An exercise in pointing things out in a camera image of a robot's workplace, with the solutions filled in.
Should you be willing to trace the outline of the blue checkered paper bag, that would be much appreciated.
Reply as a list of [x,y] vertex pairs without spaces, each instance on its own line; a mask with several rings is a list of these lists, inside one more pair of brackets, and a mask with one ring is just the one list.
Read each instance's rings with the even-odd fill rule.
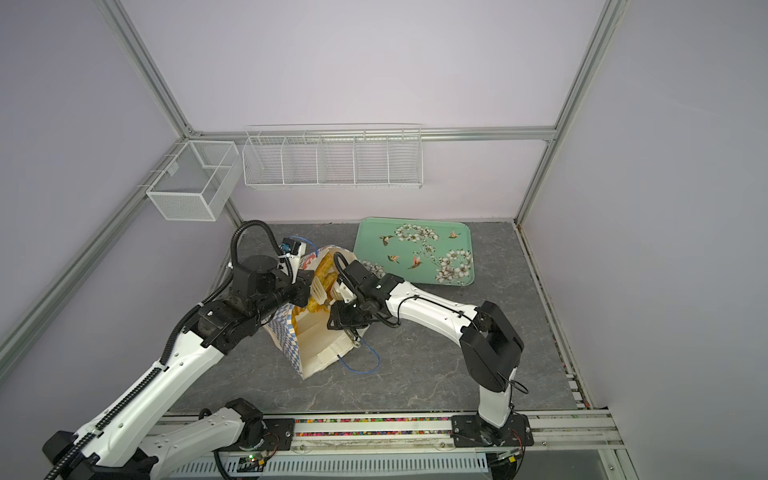
[[[299,271],[314,271],[329,252],[341,254],[348,262],[356,259],[353,252],[329,245],[305,255]],[[292,304],[281,307],[266,325],[266,331],[301,379],[306,380],[324,370],[362,344],[357,336],[342,330],[328,330],[326,324],[330,313],[297,315],[296,307]]]

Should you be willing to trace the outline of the orange round fake bread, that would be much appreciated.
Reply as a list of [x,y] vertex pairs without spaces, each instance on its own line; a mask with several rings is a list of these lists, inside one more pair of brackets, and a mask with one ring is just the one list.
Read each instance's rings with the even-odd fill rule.
[[326,304],[323,304],[323,303],[318,303],[313,298],[311,298],[309,300],[309,302],[308,302],[306,307],[303,307],[303,308],[296,307],[295,310],[296,310],[296,314],[297,315],[301,315],[301,314],[304,314],[304,313],[309,313],[309,314],[321,313],[321,314],[327,315],[327,314],[330,313],[330,307],[329,306],[327,306]]

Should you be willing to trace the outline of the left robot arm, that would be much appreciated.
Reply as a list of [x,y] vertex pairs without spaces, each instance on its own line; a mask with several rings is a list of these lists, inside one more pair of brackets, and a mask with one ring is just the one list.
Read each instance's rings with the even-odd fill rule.
[[217,289],[174,326],[158,360],[106,410],[43,446],[49,479],[163,479],[224,447],[263,447],[262,412],[235,399],[216,412],[152,440],[148,434],[206,371],[253,336],[283,306],[305,306],[313,274],[300,267],[305,242],[278,241],[250,220],[230,240],[231,269]]

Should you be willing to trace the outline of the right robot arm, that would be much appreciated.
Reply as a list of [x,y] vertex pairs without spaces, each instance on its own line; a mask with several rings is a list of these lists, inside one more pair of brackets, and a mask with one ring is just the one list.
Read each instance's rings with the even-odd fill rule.
[[526,391],[515,379],[524,341],[498,305],[450,301],[397,275],[378,277],[361,262],[349,262],[339,253],[333,262],[338,278],[332,288],[328,329],[356,335],[375,323],[398,328],[409,321],[458,345],[467,371],[479,386],[479,405],[473,415],[451,418],[457,447],[523,449],[534,444],[528,418],[516,413],[512,402],[514,389]]

